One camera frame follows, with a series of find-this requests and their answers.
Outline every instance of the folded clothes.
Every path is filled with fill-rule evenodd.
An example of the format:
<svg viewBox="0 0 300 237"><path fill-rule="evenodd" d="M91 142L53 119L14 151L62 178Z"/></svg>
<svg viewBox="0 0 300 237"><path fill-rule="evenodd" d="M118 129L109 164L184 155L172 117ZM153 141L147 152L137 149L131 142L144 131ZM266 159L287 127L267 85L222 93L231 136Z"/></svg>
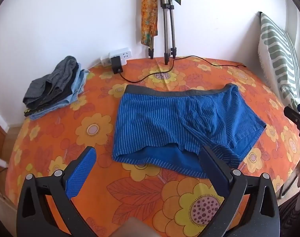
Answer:
<svg viewBox="0 0 300 237"><path fill-rule="evenodd" d="M128 85L118 109L113 160L205 178L197 156L203 146L237 168L265 127L233 84L184 92Z"/></svg>
<svg viewBox="0 0 300 237"><path fill-rule="evenodd" d="M75 66L75 68L72 71L72 77L70 79L70 81L68 82L68 84L66 85L65 89L62 91L61 94L57 95L55 98L53 98L51 101L46 102L42 105L39 105L36 109L31 110L28 109L24 112L24 116L29 116L32 115L36 112L40 112L44 109L50 108L51 106L53 106L54 104L56 104L59 101L64 100L65 98L67 98L69 95L73 94L74 89L72 89L72 85L75 81L78 80L79 75L80 75L80 71L81 71L81 64L77 63L77 65Z"/></svg>
<svg viewBox="0 0 300 237"><path fill-rule="evenodd" d="M78 95L80 93L82 93L84 91L84 85L86 83L86 76L89 74L89 70L87 69L83 69L79 72L79 77L77 78L77 80L74 81L74 83L72 84L71 89L74 90L73 93L71 95L69 95L67 98L65 98L64 100L57 102L56 104L52 105L49 108L46 108L44 110L41 110L37 113L34 113L32 115L29 116L29 118L31 120L35 120L38 119L42 116L44 116L45 114L54 111L56 109L65 107L75 101L78 100Z"/></svg>
<svg viewBox="0 0 300 237"><path fill-rule="evenodd" d="M23 98L26 107L36 109L39 105L51 101L62 93L72 78L72 72L76 65L76 59L67 56L58 63L51 74L33 80Z"/></svg>

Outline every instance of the screw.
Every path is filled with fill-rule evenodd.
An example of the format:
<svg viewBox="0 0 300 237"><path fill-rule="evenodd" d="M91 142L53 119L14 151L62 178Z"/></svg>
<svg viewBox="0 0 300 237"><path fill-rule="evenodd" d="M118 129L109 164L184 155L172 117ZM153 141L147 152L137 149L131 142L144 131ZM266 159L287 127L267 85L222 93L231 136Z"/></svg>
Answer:
<svg viewBox="0 0 300 237"><path fill-rule="evenodd" d="M233 174L236 175L236 176L241 175L241 171L240 171L240 170L235 169L235 170L233 170L232 172L233 172Z"/></svg>
<svg viewBox="0 0 300 237"><path fill-rule="evenodd" d="M269 174L268 174L268 173L263 173L263 177L264 177L265 179L269 179Z"/></svg>
<svg viewBox="0 0 300 237"><path fill-rule="evenodd" d="M55 176L61 176L61 175L62 175L62 170L56 170L56 171L54 172L54 175L55 175Z"/></svg>
<svg viewBox="0 0 300 237"><path fill-rule="evenodd" d="M30 179L32 179L33 178L33 175L32 174L28 174L27 176L26 176L26 179L27 180L30 180Z"/></svg>

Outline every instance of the tripod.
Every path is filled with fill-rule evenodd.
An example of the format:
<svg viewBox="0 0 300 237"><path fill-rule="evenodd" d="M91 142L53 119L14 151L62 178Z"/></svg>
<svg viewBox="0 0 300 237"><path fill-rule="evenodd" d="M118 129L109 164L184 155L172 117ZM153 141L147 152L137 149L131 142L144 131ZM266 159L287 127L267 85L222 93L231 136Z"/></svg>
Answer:
<svg viewBox="0 0 300 237"><path fill-rule="evenodd" d="M175 31L174 31L174 16L173 10L174 5L172 0L160 0L161 7L163 9L163 22L164 22L164 63L168 65L170 61L170 56L173 59L176 58L176 47L175 47ZM170 11L170 22L171 22L171 33L172 33L172 48L171 52L169 50L169 40L168 40L168 26L167 26L167 11ZM151 37L151 47L148 49L148 55L151 59L154 57L154 37Z"/></svg>

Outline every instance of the white power strip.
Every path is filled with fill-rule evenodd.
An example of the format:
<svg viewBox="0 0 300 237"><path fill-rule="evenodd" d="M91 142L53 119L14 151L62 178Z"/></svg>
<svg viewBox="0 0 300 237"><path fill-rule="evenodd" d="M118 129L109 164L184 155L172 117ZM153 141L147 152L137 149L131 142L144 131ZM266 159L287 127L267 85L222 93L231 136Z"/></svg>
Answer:
<svg viewBox="0 0 300 237"><path fill-rule="evenodd" d="M119 56L122 66L127 64L127 59L132 57L131 50L126 47L123 49L111 51L108 56L102 56L101 57L101 63L104 67L110 66L111 63L111 58Z"/></svg>

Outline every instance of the cushion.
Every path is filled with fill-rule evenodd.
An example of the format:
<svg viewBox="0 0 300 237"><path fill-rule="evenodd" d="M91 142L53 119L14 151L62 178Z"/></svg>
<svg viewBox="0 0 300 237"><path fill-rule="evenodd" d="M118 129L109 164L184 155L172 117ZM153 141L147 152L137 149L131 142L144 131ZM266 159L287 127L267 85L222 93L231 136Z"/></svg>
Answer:
<svg viewBox="0 0 300 237"><path fill-rule="evenodd" d="M285 106L300 104L300 66L286 31L261 13L259 58L268 86Z"/></svg>

